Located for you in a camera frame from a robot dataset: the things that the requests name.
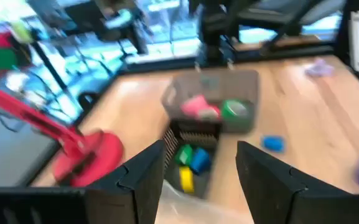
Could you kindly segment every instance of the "red circular base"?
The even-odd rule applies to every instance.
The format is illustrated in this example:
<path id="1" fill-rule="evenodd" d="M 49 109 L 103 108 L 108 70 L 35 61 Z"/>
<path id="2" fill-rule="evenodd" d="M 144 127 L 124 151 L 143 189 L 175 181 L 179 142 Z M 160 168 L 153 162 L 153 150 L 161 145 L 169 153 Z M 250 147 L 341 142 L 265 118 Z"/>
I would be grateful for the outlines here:
<path id="1" fill-rule="evenodd" d="M 112 133 L 102 131 L 84 137 L 84 148 L 81 149 L 83 156 L 68 157 L 63 151 L 59 152 L 54 164 L 54 176 L 61 180 L 70 173 L 79 162 L 84 160 L 89 152 L 94 151 L 96 157 L 86 165 L 81 174 L 75 176 L 70 185 L 84 187 L 112 172 L 120 165 L 123 157 L 123 144 Z"/>

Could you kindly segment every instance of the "blue toy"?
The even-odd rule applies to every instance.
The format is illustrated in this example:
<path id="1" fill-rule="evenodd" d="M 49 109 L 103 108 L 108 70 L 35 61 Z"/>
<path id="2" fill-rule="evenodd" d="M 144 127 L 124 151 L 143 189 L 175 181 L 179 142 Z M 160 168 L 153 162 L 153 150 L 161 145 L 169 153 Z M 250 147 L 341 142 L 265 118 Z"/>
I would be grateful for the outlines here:
<path id="1" fill-rule="evenodd" d="M 264 136 L 261 144 L 272 152 L 284 151 L 284 139 L 281 136 Z"/>
<path id="2" fill-rule="evenodd" d="M 191 170 L 199 175 L 211 166 L 211 158 L 207 151 L 198 147 L 190 163 Z"/>

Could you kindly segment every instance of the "red robot arm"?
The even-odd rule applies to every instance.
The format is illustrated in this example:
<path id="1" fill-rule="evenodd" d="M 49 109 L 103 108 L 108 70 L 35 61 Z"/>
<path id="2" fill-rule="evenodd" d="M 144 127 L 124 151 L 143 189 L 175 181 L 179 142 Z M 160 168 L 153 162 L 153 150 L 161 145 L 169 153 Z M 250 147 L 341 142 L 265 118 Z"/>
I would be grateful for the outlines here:
<path id="1" fill-rule="evenodd" d="M 113 171 L 121 162 L 123 145 L 112 133 L 98 131 L 82 136 L 1 90 L 0 108 L 62 144 L 64 153 L 57 156 L 54 164 L 54 176 L 58 181 L 70 176 L 71 185 L 86 186 Z M 90 154 L 92 160 L 78 171 L 76 167 L 89 159 Z"/>

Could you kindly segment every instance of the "gray bin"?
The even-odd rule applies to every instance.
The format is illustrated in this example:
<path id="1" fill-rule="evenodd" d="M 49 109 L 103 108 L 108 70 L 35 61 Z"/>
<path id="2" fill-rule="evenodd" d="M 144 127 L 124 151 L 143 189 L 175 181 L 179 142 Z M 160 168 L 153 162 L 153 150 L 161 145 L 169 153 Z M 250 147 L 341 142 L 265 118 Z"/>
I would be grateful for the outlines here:
<path id="1" fill-rule="evenodd" d="M 179 75 L 164 92 L 162 105 L 171 119 L 193 119 L 183 114 L 180 106 L 199 94 L 219 108 L 225 100 L 238 100 L 249 106 L 252 121 L 247 125 L 225 121 L 222 124 L 224 133 L 247 133 L 254 126 L 259 98 L 257 71 L 214 69 Z"/>

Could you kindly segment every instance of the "wooden table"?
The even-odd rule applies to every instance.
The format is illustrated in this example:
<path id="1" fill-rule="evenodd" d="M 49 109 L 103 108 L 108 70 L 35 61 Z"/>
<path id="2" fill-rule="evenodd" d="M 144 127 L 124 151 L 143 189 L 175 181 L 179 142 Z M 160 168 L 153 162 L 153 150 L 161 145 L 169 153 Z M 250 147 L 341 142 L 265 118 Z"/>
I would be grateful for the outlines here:
<path id="1" fill-rule="evenodd" d="M 298 58 L 236 65 L 254 69 L 261 80 L 256 127 L 247 135 L 222 134 L 210 183 L 211 203 L 249 213 L 235 164 L 236 142 L 259 147 L 265 134 L 286 139 L 282 161 L 347 192 L 359 193 L 354 171 L 359 160 L 359 81 L 334 56 L 324 57 L 335 67 L 332 77 L 311 78 L 304 70 L 314 58 Z M 177 70 L 120 78 L 95 106 L 80 129 L 115 132 L 125 147 L 125 159 L 136 155 L 164 132 L 169 119 L 161 94 Z M 35 186 L 54 179 L 47 168 Z"/>

